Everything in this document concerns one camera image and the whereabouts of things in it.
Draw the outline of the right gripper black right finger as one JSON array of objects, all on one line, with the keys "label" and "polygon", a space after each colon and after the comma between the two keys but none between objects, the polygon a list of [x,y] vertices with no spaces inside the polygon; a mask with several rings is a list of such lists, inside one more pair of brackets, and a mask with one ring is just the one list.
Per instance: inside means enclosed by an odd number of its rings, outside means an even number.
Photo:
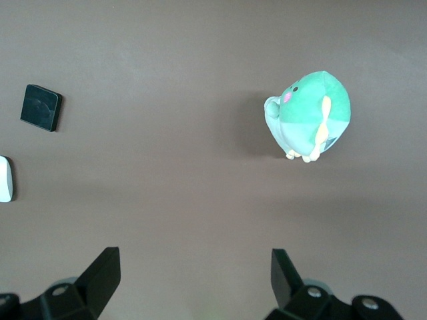
[{"label": "right gripper black right finger", "polygon": [[358,295],[346,304],[322,286],[304,283],[284,249],[272,249],[270,279],[278,307],[265,320],[404,320],[380,297]]}]

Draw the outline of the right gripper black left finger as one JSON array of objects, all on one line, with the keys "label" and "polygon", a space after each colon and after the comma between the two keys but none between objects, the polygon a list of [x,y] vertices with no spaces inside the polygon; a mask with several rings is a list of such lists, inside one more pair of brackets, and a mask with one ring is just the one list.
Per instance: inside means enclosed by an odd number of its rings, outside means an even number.
[{"label": "right gripper black left finger", "polygon": [[0,320],[98,320],[119,283],[119,248],[107,247],[78,278],[60,280],[30,301],[0,293]]}]

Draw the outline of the white computer mouse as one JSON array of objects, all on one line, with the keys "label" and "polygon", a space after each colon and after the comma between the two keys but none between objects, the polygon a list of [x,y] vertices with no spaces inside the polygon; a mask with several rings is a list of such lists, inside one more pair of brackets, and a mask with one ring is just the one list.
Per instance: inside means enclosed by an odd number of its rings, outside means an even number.
[{"label": "white computer mouse", "polygon": [[0,203],[10,203],[16,196],[15,170],[10,158],[0,155]]}]

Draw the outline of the small black phone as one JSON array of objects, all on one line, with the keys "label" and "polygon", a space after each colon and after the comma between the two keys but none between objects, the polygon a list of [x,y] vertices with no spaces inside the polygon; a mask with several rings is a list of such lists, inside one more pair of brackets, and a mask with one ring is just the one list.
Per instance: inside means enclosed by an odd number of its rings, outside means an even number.
[{"label": "small black phone", "polygon": [[20,120],[49,132],[56,131],[63,96],[44,87],[28,84]]}]

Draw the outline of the green dinosaur plush toy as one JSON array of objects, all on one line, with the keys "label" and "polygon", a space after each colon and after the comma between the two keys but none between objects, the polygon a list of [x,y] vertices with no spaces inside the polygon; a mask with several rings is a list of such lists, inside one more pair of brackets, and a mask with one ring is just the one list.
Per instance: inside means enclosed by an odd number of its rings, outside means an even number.
[{"label": "green dinosaur plush toy", "polygon": [[343,84],[327,71],[296,81],[264,103],[266,124],[288,159],[317,161],[350,124],[351,103]]}]

